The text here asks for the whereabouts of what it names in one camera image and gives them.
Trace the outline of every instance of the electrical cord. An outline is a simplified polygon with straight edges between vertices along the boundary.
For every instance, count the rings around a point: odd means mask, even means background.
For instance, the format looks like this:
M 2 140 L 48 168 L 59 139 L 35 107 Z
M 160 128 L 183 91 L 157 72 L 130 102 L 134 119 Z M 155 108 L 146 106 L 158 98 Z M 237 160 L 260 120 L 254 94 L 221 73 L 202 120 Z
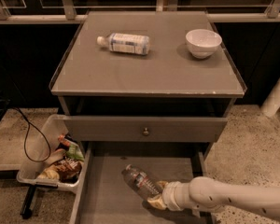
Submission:
M 10 78 L 12 84 L 14 85 L 14 87 L 16 88 L 16 90 L 18 91 L 20 97 L 21 97 L 22 100 L 27 104 L 26 98 L 25 98 L 24 95 L 22 94 L 20 88 L 18 87 L 17 83 L 15 82 L 15 80 L 13 79 L 13 77 L 11 76 L 11 74 L 8 72 L 8 70 L 7 70 L 2 64 L 0 64 L 0 68 L 1 68 L 1 70 L 3 70 L 3 71 L 8 75 L 8 77 Z
M 28 124 L 27 132 L 26 132 L 25 139 L 24 139 L 24 152 L 25 152 L 26 157 L 27 157 L 30 161 L 34 161 L 34 162 L 43 162 L 43 161 L 46 161 L 46 160 L 49 158 L 50 153 L 51 153 L 51 149 L 50 149 L 50 145 L 49 145 L 49 141 L 48 141 L 47 137 L 46 137 L 46 136 L 45 136 L 31 121 L 28 120 L 28 118 L 22 113 L 22 111 L 21 111 L 19 108 L 17 108 L 17 107 L 12 107 L 12 108 L 10 108 L 10 109 L 14 109 L 14 110 L 18 111 L 18 112 L 22 115 L 22 117 L 24 118 L 24 120 L 27 122 L 27 124 Z M 30 127 L 31 127 L 31 126 L 34 127 L 34 128 L 44 137 L 44 139 L 45 139 L 45 141 L 46 141 L 46 144 L 47 144 L 47 146 L 48 146 L 49 154 L 48 154 L 48 156 L 47 156 L 45 159 L 43 159 L 43 160 L 39 160 L 39 161 L 34 160 L 34 159 L 32 159 L 32 158 L 29 156 L 29 154 L 28 154 L 28 152 L 27 152 L 27 138 L 28 138 L 28 135 L 29 135 Z
M 4 101 L 8 101 L 8 99 L 4 98 L 2 95 L 0 95 L 0 99 L 3 99 Z M 28 118 L 22 113 L 22 111 L 21 111 L 18 107 L 11 107 L 10 109 L 14 109 L 14 110 L 18 111 L 18 112 L 22 115 L 22 117 L 24 118 L 24 120 L 27 122 L 27 124 L 28 124 L 27 133 L 26 133 L 25 139 L 24 139 L 24 152 L 25 152 L 25 155 L 26 155 L 26 157 L 28 158 L 28 160 L 34 161 L 34 162 L 43 162 L 43 161 L 46 161 L 46 160 L 49 158 L 50 153 L 51 153 L 51 148 L 50 148 L 49 141 L 48 141 L 47 137 L 46 137 L 46 136 L 45 136 L 31 121 L 28 120 Z M 31 126 L 34 127 L 34 128 L 44 137 L 44 139 L 45 139 L 45 141 L 46 141 L 46 144 L 47 144 L 47 146 L 48 146 L 49 154 L 48 154 L 48 156 L 47 156 L 45 159 L 43 159 L 43 160 L 39 160 L 39 161 L 34 160 L 34 159 L 32 159 L 32 158 L 29 156 L 29 154 L 28 154 L 28 152 L 27 152 L 27 138 L 28 138 L 28 135 L 29 135 Z

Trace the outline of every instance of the terrazzo floor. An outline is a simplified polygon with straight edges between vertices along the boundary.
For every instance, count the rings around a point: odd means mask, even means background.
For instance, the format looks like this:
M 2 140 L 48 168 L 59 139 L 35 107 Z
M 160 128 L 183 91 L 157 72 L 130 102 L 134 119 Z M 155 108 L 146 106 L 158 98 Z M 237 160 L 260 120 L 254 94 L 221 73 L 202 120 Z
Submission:
M 41 128 L 57 109 L 22 111 Z M 29 219 L 20 216 L 28 187 L 18 183 L 15 174 L 25 158 L 23 141 L 26 130 L 25 120 L 15 110 L 8 110 L 0 122 L 0 171 L 14 170 L 0 176 L 0 223 L 68 223 L 75 199 L 71 192 L 37 189 L 31 205 L 32 216 Z M 28 144 L 36 134 L 31 131 Z M 274 117 L 267 118 L 257 105 L 235 105 L 205 166 L 210 177 L 222 182 L 280 187 L 280 109 Z M 217 224 L 278 223 L 229 206 L 215 217 Z

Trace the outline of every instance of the clear plastic bottle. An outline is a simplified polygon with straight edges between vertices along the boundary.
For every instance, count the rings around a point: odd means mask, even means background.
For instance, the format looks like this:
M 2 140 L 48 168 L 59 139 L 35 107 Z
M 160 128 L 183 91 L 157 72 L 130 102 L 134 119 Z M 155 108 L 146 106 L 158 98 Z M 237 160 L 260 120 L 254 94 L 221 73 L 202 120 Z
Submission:
M 122 174 L 124 181 L 145 201 L 162 193 L 162 188 L 154 179 L 138 167 L 128 165 Z
M 97 44 L 110 51 L 148 55 L 149 37 L 146 35 L 128 35 L 113 33 L 107 37 L 98 36 Z

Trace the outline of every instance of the bottle label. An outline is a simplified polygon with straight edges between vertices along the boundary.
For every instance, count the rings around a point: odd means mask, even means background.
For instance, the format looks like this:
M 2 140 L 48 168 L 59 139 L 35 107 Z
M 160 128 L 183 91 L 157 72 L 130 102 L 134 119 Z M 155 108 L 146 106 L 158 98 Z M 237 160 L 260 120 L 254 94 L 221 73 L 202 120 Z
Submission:
M 147 54 L 148 37 L 144 35 L 112 34 L 110 47 L 112 51 L 145 55 Z

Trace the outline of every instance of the white bowl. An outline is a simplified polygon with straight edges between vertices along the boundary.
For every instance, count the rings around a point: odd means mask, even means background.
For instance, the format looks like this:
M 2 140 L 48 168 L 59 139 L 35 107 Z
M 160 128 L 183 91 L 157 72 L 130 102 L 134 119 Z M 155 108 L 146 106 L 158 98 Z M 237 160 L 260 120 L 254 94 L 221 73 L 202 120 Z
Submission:
M 210 30 L 196 29 L 186 34 L 189 52 L 196 58 L 203 59 L 212 55 L 222 43 L 222 37 Z

